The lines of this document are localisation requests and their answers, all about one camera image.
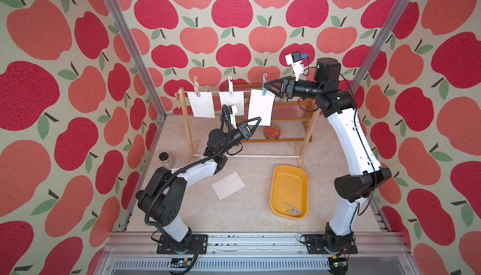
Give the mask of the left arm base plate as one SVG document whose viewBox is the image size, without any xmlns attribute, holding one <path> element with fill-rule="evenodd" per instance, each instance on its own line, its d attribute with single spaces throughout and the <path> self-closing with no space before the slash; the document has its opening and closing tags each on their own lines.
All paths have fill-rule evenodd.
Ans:
<svg viewBox="0 0 481 275">
<path fill-rule="evenodd" d="M 177 242 L 169 237 L 160 237 L 157 254 L 206 254 L 209 236 L 206 234 L 191 234 L 185 241 Z"/>
</svg>

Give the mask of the white clothespin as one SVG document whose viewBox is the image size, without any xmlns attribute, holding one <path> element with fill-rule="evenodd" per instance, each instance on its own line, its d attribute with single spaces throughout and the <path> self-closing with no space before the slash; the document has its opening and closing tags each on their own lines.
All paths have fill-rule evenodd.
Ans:
<svg viewBox="0 0 481 275">
<path fill-rule="evenodd" d="M 232 77 L 228 78 L 228 92 L 230 97 L 234 96 L 234 84 L 232 81 Z"/>
</svg>

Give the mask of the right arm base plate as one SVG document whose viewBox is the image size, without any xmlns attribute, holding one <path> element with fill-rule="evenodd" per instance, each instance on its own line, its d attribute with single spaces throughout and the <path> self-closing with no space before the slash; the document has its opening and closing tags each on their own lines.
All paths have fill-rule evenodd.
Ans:
<svg viewBox="0 0 481 275">
<path fill-rule="evenodd" d="M 309 254 L 341 255 L 358 254 L 358 249 L 351 233 L 346 236 L 336 236 L 330 232 L 326 234 L 303 234 L 299 241 L 304 244 Z"/>
</svg>

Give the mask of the grey clothespin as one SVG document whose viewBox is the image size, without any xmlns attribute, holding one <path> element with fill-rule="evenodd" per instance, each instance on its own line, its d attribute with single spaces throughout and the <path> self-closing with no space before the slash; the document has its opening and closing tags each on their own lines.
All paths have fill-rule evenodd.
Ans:
<svg viewBox="0 0 481 275">
<path fill-rule="evenodd" d="M 284 202 L 285 205 L 288 206 L 288 209 L 286 210 L 286 212 L 288 214 L 292 214 L 292 215 L 295 215 L 295 216 L 300 216 L 301 215 L 301 211 L 297 208 L 295 208 L 293 205 L 291 205 L 289 202 L 285 201 Z"/>
</svg>

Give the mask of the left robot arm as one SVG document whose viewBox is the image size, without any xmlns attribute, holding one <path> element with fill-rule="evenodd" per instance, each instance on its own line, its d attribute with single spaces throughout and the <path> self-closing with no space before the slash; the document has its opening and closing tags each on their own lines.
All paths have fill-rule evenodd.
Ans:
<svg viewBox="0 0 481 275">
<path fill-rule="evenodd" d="M 234 108 L 223 105 L 220 128 L 210 131 L 202 158 L 176 170 L 159 167 L 147 187 L 136 193 L 137 206 L 145 213 L 145 224 L 154 226 L 162 237 L 176 245 L 191 244 L 192 230 L 179 217 L 185 191 L 220 172 L 229 151 L 249 140 L 262 121 L 261 117 L 254 117 L 235 123 L 234 118 Z"/>
</svg>

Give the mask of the teal clothespin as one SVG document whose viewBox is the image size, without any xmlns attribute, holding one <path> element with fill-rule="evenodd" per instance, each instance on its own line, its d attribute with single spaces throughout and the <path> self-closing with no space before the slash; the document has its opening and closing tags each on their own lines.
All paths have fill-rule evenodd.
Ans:
<svg viewBox="0 0 481 275">
<path fill-rule="evenodd" d="M 268 83 L 267 76 L 268 75 L 266 73 L 263 74 L 263 84 L 262 84 L 262 96 L 263 97 L 265 97 L 268 93 L 268 90 L 266 88 L 266 84 Z"/>
</svg>

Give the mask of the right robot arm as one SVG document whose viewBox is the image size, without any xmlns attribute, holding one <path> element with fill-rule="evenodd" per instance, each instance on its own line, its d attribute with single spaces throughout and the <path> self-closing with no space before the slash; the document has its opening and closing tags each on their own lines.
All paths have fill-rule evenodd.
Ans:
<svg viewBox="0 0 481 275">
<path fill-rule="evenodd" d="M 299 52 L 288 54 L 286 63 L 292 67 L 294 75 L 263 86 L 279 98 L 313 99 L 340 141 L 349 173 L 334 181 L 338 202 L 319 243 L 327 252 L 335 253 L 354 244 L 352 225 L 355 217 L 362 215 L 362 204 L 372 197 L 377 187 L 391 178 L 392 173 L 381 165 L 368 145 L 355 98 L 350 90 L 339 88 L 341 64 L 334 58 L 320 58 L 316 62 L 314 79 L 303 80 L 303 60 L 307 58 L 306 54 Z"/>
</svg>

